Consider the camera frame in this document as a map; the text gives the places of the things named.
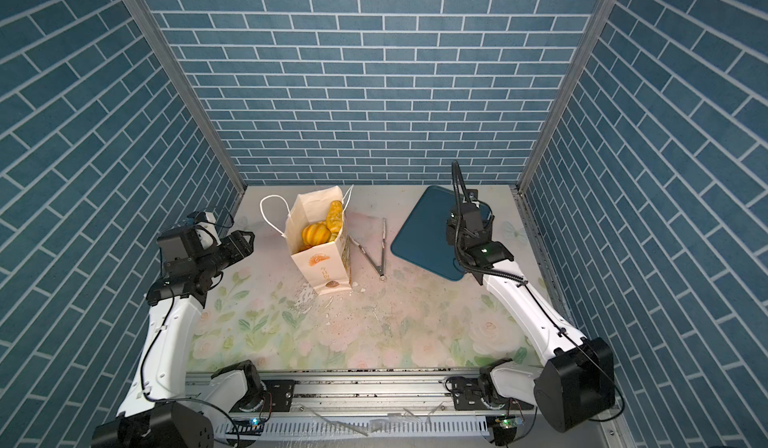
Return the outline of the white printed paper bag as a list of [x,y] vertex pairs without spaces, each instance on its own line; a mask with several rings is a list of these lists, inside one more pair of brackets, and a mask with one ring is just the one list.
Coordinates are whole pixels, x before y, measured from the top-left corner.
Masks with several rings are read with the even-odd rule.
[[[351,263],[349,253],[346,208],[351,199],[352,190],[343,190],[339,186],[315,190],[296,196],[294,204],[289,204],[285,197],[270,194],[260,200],[259,209],[264,221],[275,229],[286,241],[291,259],[298,267],[309,285],[319,295],[350,291],[352,289]],[[264,205],[269,200],[279,200],[287,210],[282,226],[271,221]],[[343,228],[337,237],[318,246],[306,246],[301,238],[302,230],[308,224],[324,222],[330,203],[340,200],[344,207]]]

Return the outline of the dark blue tray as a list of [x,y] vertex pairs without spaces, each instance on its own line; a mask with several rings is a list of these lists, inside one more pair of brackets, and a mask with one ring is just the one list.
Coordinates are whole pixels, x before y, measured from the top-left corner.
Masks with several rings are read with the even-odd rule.
[[446,231],[454,205],[452,190],[428,186],[392,241],[391,252],[450,281],[462,279],[466,272],[454,258],[453,236]]

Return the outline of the small croissant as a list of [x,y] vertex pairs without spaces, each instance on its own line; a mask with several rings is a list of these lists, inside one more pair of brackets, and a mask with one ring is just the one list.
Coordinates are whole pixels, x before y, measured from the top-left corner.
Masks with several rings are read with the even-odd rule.
[[308,224],[302,230],[301,238],[306,246],[318,246],[330,242],[332,231],[324,222]]

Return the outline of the aluminium corner post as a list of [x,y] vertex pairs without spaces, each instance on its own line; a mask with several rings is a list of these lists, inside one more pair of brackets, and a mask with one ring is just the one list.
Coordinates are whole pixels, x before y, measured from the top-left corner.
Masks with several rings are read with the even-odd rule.
[[584,34],[577,46],[573,60],[568,66],[568,70],[560,84],[558,94],[550,108],[550,112],[542,128],[540,134],[534,143],[532,152],[526,162],[524,170],[518,180],[517,190],[520,194],[524,194],[533,182],[534,175],[540,166],[544,158],[544,154],[550,141],[556,134],[558,124],[562,120],[563,114],[574,94],[574,90],[586,68],[587,62],[593,50],[602,34],[608,18],[616,5],[617,0],[598,0],[596,2],[595,10],[588,24],[586,24]]
[[163,68],[166,76],[173,84],[180,100],[192,115],[203,137],[208,142],[214,155],[220,165],[228,175],[235,190],[239,195],[243,195],[247,185],[235,166],[232,157],[229,155],[222,139],[215,129],[205,108],[202,106],[195,90],[192,88],[184,70],[178,62],[170,44],[166,40],[159,24],[156,22],[148,4],[145,0],[122,0],[128,12],[135,20],[140,32],[144,35],[154,56],[156,56],[160,66]]

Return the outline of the left aluminium corner post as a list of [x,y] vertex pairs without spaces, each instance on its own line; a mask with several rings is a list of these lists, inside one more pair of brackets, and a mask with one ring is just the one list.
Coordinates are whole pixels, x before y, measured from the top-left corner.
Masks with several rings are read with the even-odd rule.
[[214,155],[220,165],[228,175],[235,190],[239,195],[243,195],[247,185],[235,166],[232,157],[229,155],[222,139],[215,129],[205,108],[202,106],[195,90],[192,88],[184,70],[178,62],[170,44],[166,40],[159,24],[156,22],[148,4],[145,0],[122,0],[128,12],[135,20],[140,32],[144,35],[154,56],[156,56],[160,66],[163,68],[166,76],[173,84],[180,100],[192,115],[203,137],[208,142]]

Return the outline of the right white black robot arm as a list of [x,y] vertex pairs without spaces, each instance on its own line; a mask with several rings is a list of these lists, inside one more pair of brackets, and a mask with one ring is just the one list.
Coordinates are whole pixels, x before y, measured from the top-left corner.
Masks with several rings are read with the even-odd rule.
[[509,312],[542,363],[531,368],[499,361],[482,370],[486,403],[528,403],[561,433],[585,421],[612,420],[608,411],[622,396],[610,346],[587,338],[532,286],[512,253],[492,240],[491,224],[469,190],[456,186],[453,194],[447,238],[456,261]]

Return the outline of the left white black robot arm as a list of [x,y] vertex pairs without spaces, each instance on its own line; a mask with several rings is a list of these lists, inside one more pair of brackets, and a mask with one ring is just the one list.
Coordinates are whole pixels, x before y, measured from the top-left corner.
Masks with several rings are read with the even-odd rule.
[[93,447],[238,447],[233,421],[238,403],[259,404],[265,386],[255,365],[242,361],[215,372],[202,396],[186,392],[187,361],[194,326],[215,278],[253,253],[254,234],[234,230],[225,237],[204,220],[176,227],[157,238],[162,267],[150,286],[148,331],[130,390],[114,420],[95,428]]

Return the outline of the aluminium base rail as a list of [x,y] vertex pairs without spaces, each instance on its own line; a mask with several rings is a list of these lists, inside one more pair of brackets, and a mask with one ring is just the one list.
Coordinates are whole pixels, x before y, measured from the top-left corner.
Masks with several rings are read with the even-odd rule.
[[216,437],[240,446],[257,441],[355,437],[521,435],[537,417],[565,432],[589,419],[583,409],[559,415],[553,395],[537,395],[538,373],[503,370],[504,397],[486,369],[268,372],[256,382],[233,368],[182,378],[178,399],[209,415]]

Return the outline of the right aluminium corner post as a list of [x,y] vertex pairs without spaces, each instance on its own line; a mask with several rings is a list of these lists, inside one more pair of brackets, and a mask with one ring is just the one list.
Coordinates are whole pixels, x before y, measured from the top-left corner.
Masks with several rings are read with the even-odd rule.
[[568,70],[560,84],[558,94],[550,108],[550,112],[542,128],[540,134],[534,143],[532,152],[526,162],[524,170],[518,180],[517,190],[520,194],[524,194],[533,182],[534,175],[540,166],[544,158],[544,154],[550,141],[556,134],[558,124],[562,120],[563,114],[574,94],[574,90],[586,68],[587,62],[593,50],[602,34],[608,18],[616,5],[617,0],[598,0],[596,2],[595,10],[588,24],[586,24],[584,34],[577,46],[573,60],[568,66]]

